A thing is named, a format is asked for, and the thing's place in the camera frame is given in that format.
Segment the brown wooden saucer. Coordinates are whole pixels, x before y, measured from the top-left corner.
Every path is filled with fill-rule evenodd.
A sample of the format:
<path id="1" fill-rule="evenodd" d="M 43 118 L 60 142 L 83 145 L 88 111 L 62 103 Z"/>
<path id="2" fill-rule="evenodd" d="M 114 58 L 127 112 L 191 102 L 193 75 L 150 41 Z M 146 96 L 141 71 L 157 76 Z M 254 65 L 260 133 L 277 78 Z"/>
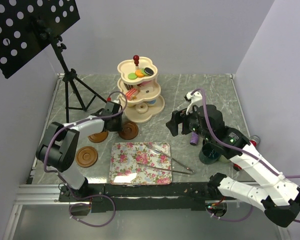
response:
<path id="1" fill-rule="evenodd" d="M 132 140 L 139 134 L 138 125 L 132 121 L 126 121 L 122 124 L 122 131 L 118 135 L 124 140 Z"/>
<path id="2" fill-rule="evenodd" d="M 92 146 L 82 147 L 76 152 L 75 160 L 82 168 L 91 167 L 98 160 L 98 152 Z"/>
<path id="3" fill-rule="evenodd" d="M 109 135 L 108 131 L 102 131 L 100 133 L 94 133 L 88 136 L 88 139 L 92 143 L 101 143 L 107 139 Z"/>

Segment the cream glazed donut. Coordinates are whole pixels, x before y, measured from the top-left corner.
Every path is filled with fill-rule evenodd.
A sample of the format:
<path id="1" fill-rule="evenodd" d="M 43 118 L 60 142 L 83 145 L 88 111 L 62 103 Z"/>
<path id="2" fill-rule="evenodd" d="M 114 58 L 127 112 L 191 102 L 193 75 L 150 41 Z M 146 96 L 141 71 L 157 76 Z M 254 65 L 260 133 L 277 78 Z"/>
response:
<path id="1" fill-rule="evenodd" d="M 145 114 L 148 111 L 148 105 L 145 102 L 139 103 L 135 105 L 135 110 L 139 114 Z"/>

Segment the red striped cake slice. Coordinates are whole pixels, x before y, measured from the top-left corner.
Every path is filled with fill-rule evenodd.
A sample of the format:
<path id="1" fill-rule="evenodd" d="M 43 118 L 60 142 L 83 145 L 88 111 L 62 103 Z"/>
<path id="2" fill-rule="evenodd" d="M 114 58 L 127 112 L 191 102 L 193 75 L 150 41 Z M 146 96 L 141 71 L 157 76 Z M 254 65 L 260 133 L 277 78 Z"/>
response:
<path id="1" fill-rule="evenodd" d="M 139 91 L 136 88 L 131 88 L 125 93 L 126 98 L 131 101 L 137 98 Z"/>

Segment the dark green mug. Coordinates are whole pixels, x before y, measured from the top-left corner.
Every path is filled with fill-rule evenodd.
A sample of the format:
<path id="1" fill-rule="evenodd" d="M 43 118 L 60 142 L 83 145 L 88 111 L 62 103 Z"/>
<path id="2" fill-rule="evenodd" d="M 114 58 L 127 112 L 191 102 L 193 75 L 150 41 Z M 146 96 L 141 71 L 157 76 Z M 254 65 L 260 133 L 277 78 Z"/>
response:
<path id="1" fill-rule="evenodd" d="M 211 165 L 215 163 L 220 158 L 220 154 L 217 153 L 212 147 L 207 143 L 206 140 L 202 141 L 202 147 L 199 152 L 199 160 L 205 165 Z"/>

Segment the chocolate cake slice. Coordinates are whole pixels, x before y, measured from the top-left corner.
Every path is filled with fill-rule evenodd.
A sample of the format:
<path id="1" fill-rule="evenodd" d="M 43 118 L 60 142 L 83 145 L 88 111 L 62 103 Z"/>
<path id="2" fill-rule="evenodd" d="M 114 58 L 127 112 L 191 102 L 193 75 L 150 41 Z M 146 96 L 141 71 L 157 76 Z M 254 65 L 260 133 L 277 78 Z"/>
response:
<path id="1" fill-rule="evenodd" d="M 130 90 L 130 89 L 132 89 L 133 88 L 133 86 L 131 86 L 131 85 L 129 85 L 129 84 L 124 84 L 124 86 L 125 86 L 125 88 L 127 89 L 127 90 Z"/>

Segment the blue glazed donut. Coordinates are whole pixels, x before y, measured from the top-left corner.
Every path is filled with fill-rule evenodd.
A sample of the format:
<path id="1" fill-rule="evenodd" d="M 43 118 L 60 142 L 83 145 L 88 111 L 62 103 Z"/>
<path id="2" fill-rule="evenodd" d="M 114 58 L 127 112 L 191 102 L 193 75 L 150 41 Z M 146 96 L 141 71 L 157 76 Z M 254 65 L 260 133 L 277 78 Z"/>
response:
<path id="1" fill-rule="evenodd" d="M 150 106 L 153 106 L 156 103 L 156 99 L 152 100 L 152 101 L 148 101 L 147 104 Z"/>

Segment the white cake slice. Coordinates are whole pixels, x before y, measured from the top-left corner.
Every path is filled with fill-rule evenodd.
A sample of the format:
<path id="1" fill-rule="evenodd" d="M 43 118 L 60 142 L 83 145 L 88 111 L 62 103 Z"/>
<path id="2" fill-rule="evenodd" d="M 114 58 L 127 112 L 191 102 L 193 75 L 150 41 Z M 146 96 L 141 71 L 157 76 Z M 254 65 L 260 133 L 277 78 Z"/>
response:
<path id="1" fill-rule="evenodd" d="M 154 91 L 154 88 L 152 86 L 141 86 L 139 88 L 138 96 L 140 96 L 141 98 L 146 98 L 153 91 Z"/>

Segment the cream three-tier cake stand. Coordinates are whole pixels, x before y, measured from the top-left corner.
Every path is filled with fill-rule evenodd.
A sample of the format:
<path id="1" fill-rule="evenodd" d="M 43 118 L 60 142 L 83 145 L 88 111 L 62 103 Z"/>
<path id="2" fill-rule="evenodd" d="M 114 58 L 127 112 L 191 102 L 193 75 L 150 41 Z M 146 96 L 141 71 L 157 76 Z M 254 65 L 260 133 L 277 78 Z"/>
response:
<path id="1" fill-rule="evenodd" d="M 150 68 L 154 71 L 153 75 L 147 75 L 144 77 L 137 77 L 137 79 L 130 80 L 128 79 L 128 74 L 135 73 L 138 69 Z M 120 99 L 123 105 L 127 105 L 124 113 L 126 117 L 138 124 L 143 124 L 148 122 L 152 117 L 160 114 L 165 108 L 165 100 L 162 97 L 162 89 L 158 83 L 158 69 L 153 64 L 153 61 L 145 56 L 134 55 L 131 59 L 124 60 L 117 65 L 118 73 L 120 74 L 120 78 L 117 81 L 118 89 L 123 92 L 123 95 L 119 95 L 118 99 Z M 151 83 L 145 86 L 152 86 L 153 92 L 150 93 L 147 97 L 141 98 L 138 96 L 140 87 L 142 87 L 141 83 L 145 81 L 152 81 Z M 129 91 L 126 89 L 125 84 L 133 86 L 133 88 L 138 89 L 138 94 L 136 99 L 128 100 L 126 97 L 126 92 Z M 147 102 L 156 100 L 154 105 L 148 105 Z M 146 103 L 148 105 L 148 111 L 144 114 L 139 114 L 136 111 L 135 106 L 140 103 Z"/>

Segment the pink cake slice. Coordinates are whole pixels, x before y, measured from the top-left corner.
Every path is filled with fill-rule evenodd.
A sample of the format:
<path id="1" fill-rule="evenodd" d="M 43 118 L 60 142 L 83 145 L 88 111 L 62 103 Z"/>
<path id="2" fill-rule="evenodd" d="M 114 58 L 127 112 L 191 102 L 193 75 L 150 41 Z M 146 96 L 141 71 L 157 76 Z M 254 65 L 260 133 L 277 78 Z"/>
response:
<path id="1" fill-rule="evenodd" d="M 141 83 L 141 85 L 142 86 L 145 86 L 145 85 L 147 85 L 147 84 L 150 84 L 152 82 L 152 80 L 149 80 L 149 81 L 143 81 L 142 83 Z"/>

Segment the metal serving tongs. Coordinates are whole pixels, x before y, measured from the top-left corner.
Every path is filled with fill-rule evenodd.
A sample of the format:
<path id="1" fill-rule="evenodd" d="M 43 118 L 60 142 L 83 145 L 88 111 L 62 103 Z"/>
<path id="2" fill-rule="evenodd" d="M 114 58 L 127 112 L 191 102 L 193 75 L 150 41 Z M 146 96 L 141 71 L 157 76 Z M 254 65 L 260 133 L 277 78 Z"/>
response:
<path id="1" fill-rule="evenodd" d="M 152 144 L 150 144 L 150 143 L 144 143 L 144 146 L 147 147 L 152 152 L 154 152 L 156 154 L 161 154 L 164 157 L 166 157 L 167 159 L 169 159 L 170 161 L 177 163 L 179 166 L 181 166 L 182 168 L 186 169 L 187 172 L 173 170 L 172 168 L 168 169 L 168 168 L 160 168 L 160 167 L 150 166 L 150 165 L 138 162 L 137 164 L 139 166 L 143 166 L 143 167 L 154 169 L 154 170 L 160 170 L 160 171 L 163 171 L 163 172 L 178 173 L 178 174 L 184 174 L 184 175 L 193 175 L 195 173 L 191 168 L 185 166 L 184 164 L 182 164 L 181 162 L 179 162 L 175 158 L 173 158 L 173 157 L 165 154 L 163 151 L 161 151 L 158 148 L 154 147 Z"/>

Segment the orange macaron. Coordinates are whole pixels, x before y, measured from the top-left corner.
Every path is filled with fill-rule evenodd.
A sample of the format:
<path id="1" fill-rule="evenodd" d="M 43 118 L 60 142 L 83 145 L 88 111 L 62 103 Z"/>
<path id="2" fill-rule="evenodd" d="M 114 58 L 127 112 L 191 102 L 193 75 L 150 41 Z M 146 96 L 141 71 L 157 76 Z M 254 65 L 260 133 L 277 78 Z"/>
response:
<path id="1" fill-rule="evenodd" d="M 143 72 L 140 70 L 140 69 L 137 69 L 135 71 L 135 75 L 138 77 L 138 78 L 143 78 L 145 75 L 143 74 Z"/>

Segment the colourful macarons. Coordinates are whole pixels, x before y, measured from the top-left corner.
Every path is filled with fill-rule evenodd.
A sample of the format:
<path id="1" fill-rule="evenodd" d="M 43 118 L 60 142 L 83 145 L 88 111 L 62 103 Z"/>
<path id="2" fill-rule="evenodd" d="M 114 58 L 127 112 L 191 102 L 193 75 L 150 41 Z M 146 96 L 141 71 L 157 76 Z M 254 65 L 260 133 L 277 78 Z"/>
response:
<path id="1" fill-rule="evenodd" d="M 154 74 L 154 71 L 149 68 L 149 67 L 145 67 L 144 68 L 144 72 L 148 75 L 148 76 L 152 76 Z"/>

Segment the black perforated music stand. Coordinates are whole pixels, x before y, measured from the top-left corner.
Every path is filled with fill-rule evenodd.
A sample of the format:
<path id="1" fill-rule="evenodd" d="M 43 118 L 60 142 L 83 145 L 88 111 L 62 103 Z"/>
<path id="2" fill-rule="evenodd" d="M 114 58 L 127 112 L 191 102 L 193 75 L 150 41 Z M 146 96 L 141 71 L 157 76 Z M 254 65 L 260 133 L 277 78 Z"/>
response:
<path id="1" fill-rule="evenodd" d="M 8 79 L 51 46 L 64 77 L 65 97 L 69 88 L 77 97 L 79 110 L 87 111 L 95 98 L 105 102 L 101 95 L 78 78 L 75 69 L 68 68 L 62 52 L 66 50 L 62 34 L 80 20 L 74 0 L 0 0 L 0 70 Z M 75 83 L 79 82 L 93 96 L 88 104 Z"/>

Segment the light green cup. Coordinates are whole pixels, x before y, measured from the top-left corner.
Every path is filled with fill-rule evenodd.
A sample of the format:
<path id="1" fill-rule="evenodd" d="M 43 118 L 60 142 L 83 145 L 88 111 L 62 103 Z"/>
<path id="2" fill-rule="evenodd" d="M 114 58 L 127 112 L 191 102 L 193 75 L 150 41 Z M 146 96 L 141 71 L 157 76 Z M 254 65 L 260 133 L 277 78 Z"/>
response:
<path id="1" fill-rule="evenodd" d="M 219 161 L 221 163 L 227 164 L 230 163 L 231 161 L 229 159 L 227 159 L 226 157 L 224 157 L 223 155 L 219 158 Z"/>

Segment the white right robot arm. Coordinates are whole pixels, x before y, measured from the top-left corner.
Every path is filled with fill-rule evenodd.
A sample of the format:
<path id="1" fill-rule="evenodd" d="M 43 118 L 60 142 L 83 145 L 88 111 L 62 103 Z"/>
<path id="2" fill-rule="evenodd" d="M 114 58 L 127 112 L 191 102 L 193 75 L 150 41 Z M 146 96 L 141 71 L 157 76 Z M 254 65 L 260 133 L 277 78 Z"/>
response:
<path id="1" fill-rule="evenodd" d="M 209 196 L 222 196 L 241 200 L 262 210 L 274 224 L 286 228 L 296 221 L 300 213 L 300 185 L 290 181 L 269 164 L 250 140 L 239 130 L 228 127 L 223 114 L 214 105 L 194 106 L 175 110 L 165 124 L 173 136 L 191 132 L 203 137 L 203 151 L 214 151 L 248 173 L 258 186 L 236 181 L 223 173 L 216 173 L 207 183 Z"/>

